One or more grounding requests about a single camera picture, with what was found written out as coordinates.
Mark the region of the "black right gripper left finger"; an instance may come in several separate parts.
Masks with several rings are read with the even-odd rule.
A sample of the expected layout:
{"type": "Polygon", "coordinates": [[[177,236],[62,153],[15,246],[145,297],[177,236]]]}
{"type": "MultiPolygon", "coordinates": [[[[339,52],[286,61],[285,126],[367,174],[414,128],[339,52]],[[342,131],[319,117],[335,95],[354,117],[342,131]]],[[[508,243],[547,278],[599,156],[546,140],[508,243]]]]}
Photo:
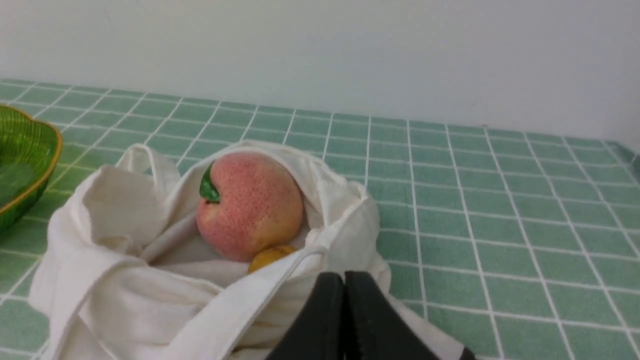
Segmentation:
{"type": "Polygon", "coordinates": [[[341,276],[322,272],[300,313],[268,360],[342,360],[342,307],[345,285],[341,276]]]}

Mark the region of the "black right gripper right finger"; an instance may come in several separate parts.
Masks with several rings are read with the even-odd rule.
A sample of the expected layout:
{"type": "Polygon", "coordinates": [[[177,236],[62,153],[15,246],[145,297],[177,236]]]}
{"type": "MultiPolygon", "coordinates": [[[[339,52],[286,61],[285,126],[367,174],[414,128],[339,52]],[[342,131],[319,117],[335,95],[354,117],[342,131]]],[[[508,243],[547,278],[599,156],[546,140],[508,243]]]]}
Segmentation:
{"type": "Polygon", "coordinates": [[[445,360],[419,339],[368,272],[345,272],[345,360],[445,360]]]}

